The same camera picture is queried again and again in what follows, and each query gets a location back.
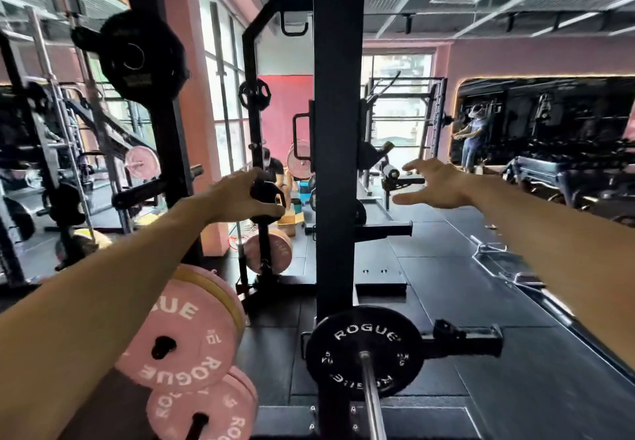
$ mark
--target window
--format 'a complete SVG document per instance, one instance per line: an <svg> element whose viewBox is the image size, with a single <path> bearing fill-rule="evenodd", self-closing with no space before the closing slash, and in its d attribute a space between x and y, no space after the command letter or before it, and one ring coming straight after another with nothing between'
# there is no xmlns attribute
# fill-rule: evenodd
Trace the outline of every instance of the window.
<svg viewBox="0 0 635 440"><path fill-rule="evenodd" d="M362 58L361 94L366 85L379 92L401 71L400 78L373 106L371 144L381 146L386 141L395 145L390 153L391 164L401 168L417 157L425 128L427 99L394 97L399 94L421 94L429 91L432 69L431 54L382 55Z"/></svg>
<svg viewBox="0 0 635 440"><path fill-rule="evenodd" d="M240 105L238 99L238 87L244 81L242 59L242 32L244 27L221 0L199 0L199 3L207 73L210 81L211 104L216 129L218 160L220 162L220 172L225 176L231 172L231 166L233 166L235 171L251 160L251 155L247 154L249 143L247 111ZM220 44L214 42L214 25L210 3L215 3L218 9L217 27L220 32ZM221 84L219 76L220 67L217 47L220 47L223 57L223 84ZM225 101L223 101L223 88L225 89ZM229 159L226 121L229 122L233 164L230 163Z"/></svg>

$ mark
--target pink pillar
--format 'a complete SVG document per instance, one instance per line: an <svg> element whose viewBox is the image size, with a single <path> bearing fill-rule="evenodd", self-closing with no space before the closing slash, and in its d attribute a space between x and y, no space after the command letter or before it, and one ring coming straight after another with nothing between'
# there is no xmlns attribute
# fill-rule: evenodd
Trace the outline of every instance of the pink pillar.
<svg viewBox="0 0 635 440"><path fill-rule="evenodd" d="M168 24L179 36L187 54L190 79L179 94L179 105L190 164L202 164L205 169L194 181L195 191L202 191L220 179L220 165L199 0L165 0L165 5ZM229 247L227 224L208 226L201 240L206 256L223 255Z"/></svg>

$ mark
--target gym floor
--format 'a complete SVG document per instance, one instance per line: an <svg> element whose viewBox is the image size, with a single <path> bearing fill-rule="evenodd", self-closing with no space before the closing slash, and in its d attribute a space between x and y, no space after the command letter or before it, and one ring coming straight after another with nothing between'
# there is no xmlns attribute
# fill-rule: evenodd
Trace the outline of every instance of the gym floor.
<svg viewBox="0 0 635 440"><path fill-rule="evenodd" d="M384 221L368 206L368 222ZM311 221L310 210L307 221ZM406 279L401 302L361 297L408 316L420 330L443 318L457 326L498 324L504 332L502 357L431 360L413 383L384 401L399 406L465 408L482 438L500 440L635 438L635 386L557 323L522 292L489 277L471 259L468 240L500 241L473 208L445 211L426 205L391 205L398 221L414 221L412 237L356 244L356 275L387 269ZM45 243L26 254L49 255ZM24 261L25 269L34 267ZM40 268L46 263L40 259ZM208 268L234 284L237 258L209 259ZM287 274L315 272L315 243L298 226ZM274 301L250 314L237 365L256 388L261 405L316 402L317 388L300 358L300 333L316 314L312 298ZM64 440L153 439L146 420L149 390L110 372L62 434Z"/></svg>

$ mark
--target woman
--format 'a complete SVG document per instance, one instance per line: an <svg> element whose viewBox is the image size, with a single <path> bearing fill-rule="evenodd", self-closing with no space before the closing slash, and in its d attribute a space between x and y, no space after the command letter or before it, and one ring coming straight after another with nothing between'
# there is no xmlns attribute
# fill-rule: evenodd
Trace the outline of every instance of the woman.
<svg viewBox="0 0 635 440"><path fill-rule="evenodd" d="M487 130L487 107L484 104L476 104L472 106L472 110L467 115L472 121L467 127L455 134L452 139L465 139L463 144L463 156L461 166L465 171L472 171L476 153L485 140L484 132Z"/></svg>

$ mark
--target cardboard box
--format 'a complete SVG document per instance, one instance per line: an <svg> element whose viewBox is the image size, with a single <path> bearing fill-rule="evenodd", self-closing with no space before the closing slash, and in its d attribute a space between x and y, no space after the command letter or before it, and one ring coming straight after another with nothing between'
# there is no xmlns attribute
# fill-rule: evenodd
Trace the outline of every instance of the cardboard box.
<svg viewBox="0 0 635 440"><path fill-rule="evenodd" d="M285 235L292 237L295 236L295 225L298 223L304 223L304 213L295 213L293 209L290 209L277 221L276 227Z"/></svg>

